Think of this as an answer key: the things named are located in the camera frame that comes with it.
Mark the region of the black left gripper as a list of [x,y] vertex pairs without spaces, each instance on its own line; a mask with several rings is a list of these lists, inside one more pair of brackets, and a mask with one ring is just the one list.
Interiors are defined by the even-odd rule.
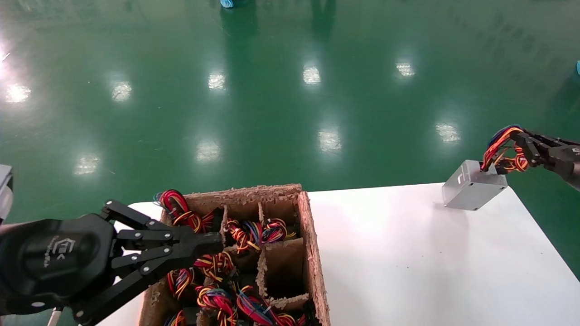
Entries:
[[[224,248],[219,233],[165,225],[116,200],[101,216],[3,224],[1,314],[68,306],[78,324],[95,326],[168,272]],[[109,221],[132,229],[117,231]],[[146,250],[113,259],[120,247]]]

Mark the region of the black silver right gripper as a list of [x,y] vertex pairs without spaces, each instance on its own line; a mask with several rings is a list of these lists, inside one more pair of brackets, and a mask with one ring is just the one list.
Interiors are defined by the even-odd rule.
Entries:
[[575,190],[580,190],[580,145],[571,140],[554,138],[544,134],[524,131],[524,138],[517,140],[530,167],[544,163],[538,148],[550,148],[544,169],[561,177]]

